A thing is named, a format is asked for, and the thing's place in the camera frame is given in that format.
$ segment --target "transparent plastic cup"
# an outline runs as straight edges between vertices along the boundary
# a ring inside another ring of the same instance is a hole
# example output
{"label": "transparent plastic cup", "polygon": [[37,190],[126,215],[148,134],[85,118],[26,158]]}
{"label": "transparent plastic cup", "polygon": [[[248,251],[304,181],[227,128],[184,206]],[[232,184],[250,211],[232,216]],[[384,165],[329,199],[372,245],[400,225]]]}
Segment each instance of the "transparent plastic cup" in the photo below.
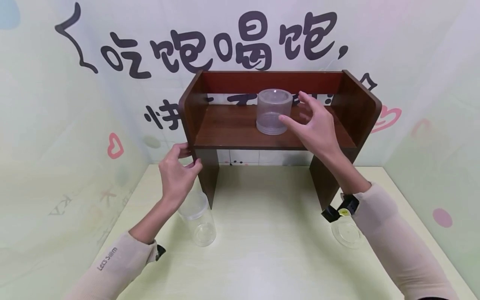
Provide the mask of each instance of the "transparent plastic cup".
{"label": "transparent plastic cup", "polygon": [[279,135],[287,127],[278,120],[278,116],[290,116],[293,96],[287,91],[272,88],[258,93],[257,129],[264,134]]}
{"label": "transparent plastic cup", "polygon": [[215,240],[215,223],[204,193],[191,191],[180,206],[179,214],[197,246],[206,247]]}

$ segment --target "pink heart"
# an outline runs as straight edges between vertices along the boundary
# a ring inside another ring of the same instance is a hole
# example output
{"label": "pink heart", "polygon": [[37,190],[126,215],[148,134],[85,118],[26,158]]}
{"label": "pink heart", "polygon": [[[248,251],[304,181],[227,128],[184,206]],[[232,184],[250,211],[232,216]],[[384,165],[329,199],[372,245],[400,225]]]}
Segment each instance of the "pink heart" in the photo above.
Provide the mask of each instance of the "pink heart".
{"label": "pink heart", "polygon": [[[395,117],[390,122],[386,123],[386,120],[380,120],[380,119],[383,119],[390,114],[395,114]],[[402,110],[401,109],[399,109],[399,108],[388,109],[387,106],[383,105],[382,106],[382,111],[380,112],[380,118],[378,119],[380,121],[375,123],[375,126],[379,126],[379,127],[374,128],[372,130],[372,133],[375,133],[377,131],[380,131],[380,130],[383,130],[383,129],[386,129],[386,128],[392,126],[393,124],[395,124],[395,122],[398,121],[398,119],[400,118],[401,115],[402,115]]]}
{"label": "pink heart", "polygon": [[[117,159],[123,154],[123,146],[121,145],[119,137],[115,133],[111,133],[108,137],[108,149],[107,154],[111,159]],[[119,150],[113,153],[113,149],[115,149],[115,143],[118,144]]]}
{"label": "pink heart", "polygon": [[418,130],[422,127],[425,127],[425,132],[424,133],[428,133],[430,131],[430,128],[432,126],[432,123],[428,120],[428,119],[421,119],[420,121],[417,122],[417,124],[415,124],[415,126],[413,127],[412,129],[412,132],[410,134],[411,137],[417,137],[418,135]]}

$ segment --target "wooden shelf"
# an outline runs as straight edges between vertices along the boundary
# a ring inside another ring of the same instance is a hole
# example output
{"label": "wooden shelf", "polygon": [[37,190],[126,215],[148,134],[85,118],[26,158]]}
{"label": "wooden shelf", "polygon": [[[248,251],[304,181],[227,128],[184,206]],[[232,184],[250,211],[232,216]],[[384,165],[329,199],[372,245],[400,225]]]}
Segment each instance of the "wooden shelf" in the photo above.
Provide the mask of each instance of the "wooden shelf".
{"label": "wooden shelf", "polygon": [[[328,111],[334,117],[335,133],[343,154],[354,162],[377,121],[382,103],[347,70],[341,72],[223,72],[199,71],[179,101],[179,114],[194,160],[202,160],[198,174],[202,190],[212,207],[218,178],[217,149],[305,150],[292,133],[266,135],[257,130],[257,106],[210,105],[207,94],[257,94],[281,88],[292,94],[334,94]],[[301,123],[299,108],[290,116]],[[317,158],[310,174],[325,212],[337,212],[330,203],[339,185]]]}
{"label": "wooden shelf", "polygon": [[[336,137],[342,148],[355,148],[355,144],[335,112]],[[209,105],[198,131],[195,149],[256,149],[305,150],[301,141],[290,131],[280,135],[266,135],[256,127],[256,105]],[[291,117],[300,121],[299,108],[292,107]]]}

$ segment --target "white table surface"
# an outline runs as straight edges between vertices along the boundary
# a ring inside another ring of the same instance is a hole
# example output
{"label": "white table surface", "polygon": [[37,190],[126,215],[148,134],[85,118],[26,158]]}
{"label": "white table surface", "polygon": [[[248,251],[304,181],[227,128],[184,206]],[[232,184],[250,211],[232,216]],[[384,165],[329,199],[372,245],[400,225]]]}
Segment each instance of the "white table surface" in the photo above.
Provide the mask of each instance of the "white table surface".
{"label": "white table surface", "polygon": [[[358,170],[392,195],[460,299],[476,299],[384,169]],[[102,251],[161,194],[158,168],[150,165]],[[334,206],[339,203],[337,195]],[[212,212],[217,238],[205,248],[195,246],[175,214],[156,237],[167,253],[119,299],[403,299],[365,238],[356,250],[336,241],[320,215],[308,167],[221,167]]]}

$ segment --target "arm sleeve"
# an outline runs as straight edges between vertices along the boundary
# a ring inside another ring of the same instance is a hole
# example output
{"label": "arm sleeve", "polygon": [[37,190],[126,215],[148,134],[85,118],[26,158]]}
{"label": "arm sleeve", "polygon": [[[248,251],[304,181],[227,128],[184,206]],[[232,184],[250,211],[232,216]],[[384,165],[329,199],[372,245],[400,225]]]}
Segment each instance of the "arm sleeve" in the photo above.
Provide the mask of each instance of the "arm sleeve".
{"label": "arm sleeve", "polygon": [[114,300],[152,261],[158,260],[157,244],[147,245],[122,234],[96,260],[70,290],[65,300]]}
{"label": "arm sleeve", "polygon": [[379,185],[354,196],[360,204],[353,215],[380,263],[407,300],[458,296],[423,240],[400,216],[390,195]]}

